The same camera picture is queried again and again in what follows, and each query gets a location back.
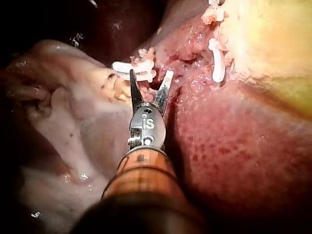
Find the yellow fat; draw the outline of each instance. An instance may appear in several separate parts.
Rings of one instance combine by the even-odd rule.
[[[254,77],[312,74],[311,0],[229,0],[220,27],[236,71]]]

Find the metal jaw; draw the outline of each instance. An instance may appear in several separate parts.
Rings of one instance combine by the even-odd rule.
[[[138,89],[134,70],[130,70],[130,88],[132,98],[133,116],[130,122],[130,149],[137,146],[153,146],[162,149],[166,126],[163,115],[167,105],[169,90],[174,72],[167,71],[166,76],[152,102],[145,102]]]

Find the scissor blade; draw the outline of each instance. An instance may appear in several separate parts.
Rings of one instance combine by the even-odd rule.
[[[164,80],[161,83],[161,86],[154,98],[154,100],[151,102],[154,106],[157,107],[159,110],[160,114],[163,116],[166,105],[167,105],[167,100],[168,100],[168,95],[169,95],[169,90],[171,87],[171,81],[172,78],[174,77],[174,72],[173,71],[167,71]]]
[[[133,113],[135,113],[140,103],[142,103],[144,100],[140,90],[138,89],[137,77],[133,69],[130,70],[130,89]]]

